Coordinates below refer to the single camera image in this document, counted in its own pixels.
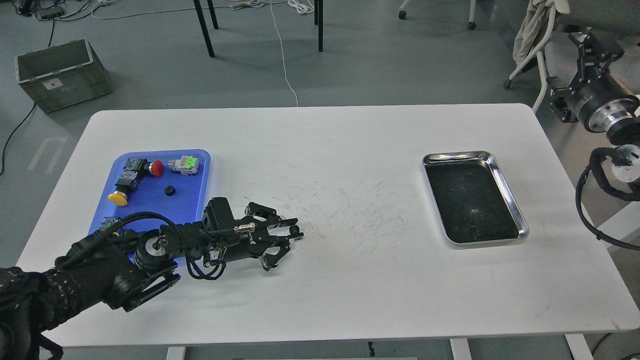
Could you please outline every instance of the black chair leg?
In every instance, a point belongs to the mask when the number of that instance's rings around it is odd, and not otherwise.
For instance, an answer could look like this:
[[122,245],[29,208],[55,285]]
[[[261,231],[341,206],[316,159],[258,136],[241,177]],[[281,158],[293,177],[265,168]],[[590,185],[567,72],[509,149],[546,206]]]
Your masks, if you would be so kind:
[[213,58],[216,54],[213,52],[213,46],[211,46],[211,38],[209,38],[209,29],[207,29],[207,23],[204,20],[204,13],[202,13],[202,5],[200,4],[200,0],[193,0],[193,6],[196,8],[196,13],[198,14],[198,21],[200,22],[200,28],[202,29],[202,36],[204,37],[204,42],[207,44],[207,51],[209,52],[209,57]]
[[213,28],[219,29],[218,27],[218,18],[216,17],[216,9],[213,7],[213,0],[207,0],[207,4],[209,5],[209,13],[211,14],[211,21],[213,21]]
[[324,0],[315,0],[317,1],[317,16],[318,16],[318,51],[323,51],[323,2]]

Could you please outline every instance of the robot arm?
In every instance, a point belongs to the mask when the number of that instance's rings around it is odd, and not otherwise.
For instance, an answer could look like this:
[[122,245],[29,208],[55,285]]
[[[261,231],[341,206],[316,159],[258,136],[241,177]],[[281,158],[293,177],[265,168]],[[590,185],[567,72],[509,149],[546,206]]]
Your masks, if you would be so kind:
[[[592,133],[607,134],[617,147],[594,149],[575,189],[575,203],[582,223],[596,238],[632,250],[640,247],[619,241],[599,231],[582,212],[582,189],[589,173],[607,194],[625,201],[640,201],[640,120],[634,115],[640,101],[622,81],[609,73],[609,65],[624,55],[615,40],[592,33],[572,33],[578,47],[577,73],[568,86],[556,77],[547,78],[551,87],[551,110],[561,122],[578,122]],[[631,193],[611,186],[602,163],[611,159],[615,177],[627,183]]]
[[595,34],[572,33],[578,47],[577,73],[566,86],[557,77],[547,78],[551,110],[561,122],[584,124],[592,133],[607,133],[613,145],[640,141],[640,120],[634,115],[640,101],[609,65],[624,55],[615,40]]
[[[122,230],[144,218],[167,225],[142,233]],[[209,201],[199,222],[176,225],[156,213],[135,213],[74,243],[44,273],[0,269],[0,359],[38,359],[40,347],[51,351],[52,359],[61,358],[62,348],[42,331],[98,302],[111,309],[135,309],[180,279],[174,273],[177,258],[186,258],[189,274],[197,279],[218,279],[227,262],[244,258],[259,258],[269,271],[289,252],[290,242],[304,235],[297,222],[253,202],[236,220],[227,199],[217,197]],[[270,235],[276,227],[289,227],[289,235]],[[272,247],[278,252],[267,254]],[[130,251],[133,262],[127,257]],[[200,258],[209,272],[196,263]]]

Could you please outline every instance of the black knob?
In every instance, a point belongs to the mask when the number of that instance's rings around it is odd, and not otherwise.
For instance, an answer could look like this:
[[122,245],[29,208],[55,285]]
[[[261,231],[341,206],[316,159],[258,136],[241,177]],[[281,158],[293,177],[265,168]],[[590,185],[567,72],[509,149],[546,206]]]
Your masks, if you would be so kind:
[[175,193],[175,188],[171,185],[164,188],[164,194],[167,196],[172,196]]

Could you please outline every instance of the yellow button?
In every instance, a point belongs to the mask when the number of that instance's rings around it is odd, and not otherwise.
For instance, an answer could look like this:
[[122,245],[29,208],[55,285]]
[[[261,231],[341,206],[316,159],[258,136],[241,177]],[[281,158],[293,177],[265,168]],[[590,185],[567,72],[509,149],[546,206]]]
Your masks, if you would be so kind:
[[109,201],[117,206],[125,206],[127,204],[127,198],[119,193],[110,193]]

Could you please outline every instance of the blue tray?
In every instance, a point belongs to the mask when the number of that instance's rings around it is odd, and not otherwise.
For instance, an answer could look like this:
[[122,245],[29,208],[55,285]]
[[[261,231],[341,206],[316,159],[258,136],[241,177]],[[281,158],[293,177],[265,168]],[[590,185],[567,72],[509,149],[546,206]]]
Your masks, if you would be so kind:
[[[198,173],[192,176],[183,176],[180,172],[172,171],[169,160],[179,159],[183,155],[191,155],[198,158]],[[146,158],[149,161],[160,160],[164,165],[164,174],[161,177],[145,176],[140,181],[138,189],[129,195],[129,203],[126,206],[112,204],[107,196],[115,190],[115,183],[122,173],[122,167],[129,158]],[[153,211],[159,213],[176,224],[194,222],[202,219],[202,210],[205,206],[205,191],[209,178],[211,156],[200,149],[171,150],[171,151],[147,151],[128,152],[113,162],[104,190],[100,196],[98,207],[89,228],[89,234],[98,230],[106,217],[125,217],[139,211]],[[175,188],[173,196],[164,194],[167,186]],[[157,229],[164,222],[155,219],[144,219],[125,226],[133,231],[147,231]]]

